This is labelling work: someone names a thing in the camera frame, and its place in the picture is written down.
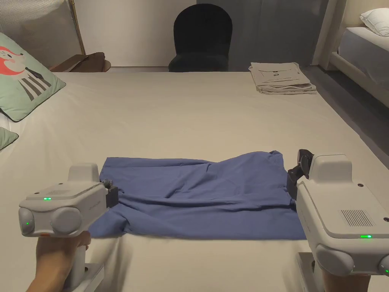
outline green pillow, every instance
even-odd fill
[[[13,143],[19,135],[0,127],[0,150]]]
[[[0,33],[0,111],[20,121],[65,83]]]

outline wrinkled fabric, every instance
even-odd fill
[[[100,180],[119,188],[119,204],[89,231],[93,237],[305,239],[286,178],[277,151],[222,162],[107,158]]]

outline bed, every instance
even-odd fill
[[[389,0],[338,0],[320,65],[340,70],[389,107],[389,40],[365,27],[360,15]]]
[[[385,90],[389,90],[389,38],[367,27],[347,28],[338,54]]]
[[[389,170],[319,94],[261,95],[249,72],[56,74],[67,86],[10,123],[20,137],[0,152],[2,291],[23,291],[34,276],[36,239],[20,234],[19,202],[64,180],[78,162],[101,169],[112,156],[221,161],[278,150],[289,169],[300,148],[343,152],[355,179],[389,211]],[[93,240],[87,259],[105,263],[100,291],[297,292],[299,251],[309,251],[306,241],[127,234]],[[387,285],[375,277],[371,291]]]

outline floor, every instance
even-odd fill
[[[113,67],[109,72],[167,72],[167,67]],[[389,168],[389,108],[339,71],[302,68],[324,100]]]

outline headboard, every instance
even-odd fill
[[[338,0],[320,61],[324,69],[328,69],[331,53],[338,50],[344,30],[363,26],[360,15],[381,7],[389,7],[389,0]]]

